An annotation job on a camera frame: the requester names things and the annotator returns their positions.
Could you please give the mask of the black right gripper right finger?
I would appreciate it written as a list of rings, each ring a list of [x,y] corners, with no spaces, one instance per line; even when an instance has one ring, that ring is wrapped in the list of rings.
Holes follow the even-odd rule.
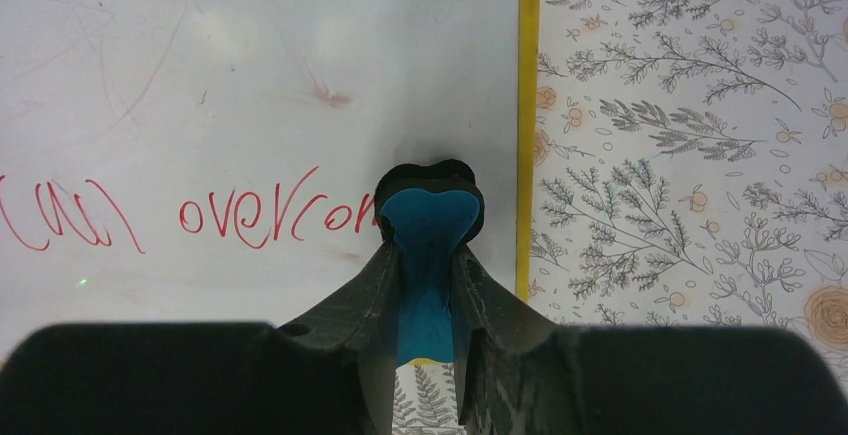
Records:
[[[756,327],[559,325],[451,260],[455,383],[471,434],[843,434],[847,402],[802,338]]]

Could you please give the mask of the blue whiteboard eraser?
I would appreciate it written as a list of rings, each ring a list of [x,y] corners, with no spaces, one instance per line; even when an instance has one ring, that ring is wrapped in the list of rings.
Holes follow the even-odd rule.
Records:
[[[374,219],[401,252],[399,366],[453,360],[451,258],[479,234],[484,215],[475,174],[457,159],[401,164],[378,182]]]

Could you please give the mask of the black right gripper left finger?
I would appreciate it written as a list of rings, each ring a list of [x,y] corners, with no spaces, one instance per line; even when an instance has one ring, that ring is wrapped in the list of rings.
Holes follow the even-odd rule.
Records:
[[[1,371],[5,434],[388,434],[401,254],[282,326],[64,323]]]

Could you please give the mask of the yellow framed whiteboard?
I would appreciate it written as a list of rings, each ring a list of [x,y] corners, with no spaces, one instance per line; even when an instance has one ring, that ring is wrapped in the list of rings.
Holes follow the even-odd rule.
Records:
[[[519,0],[1,0],[1,351],[77,321],[282,324],[378,180],[467,163],[516,285]]]

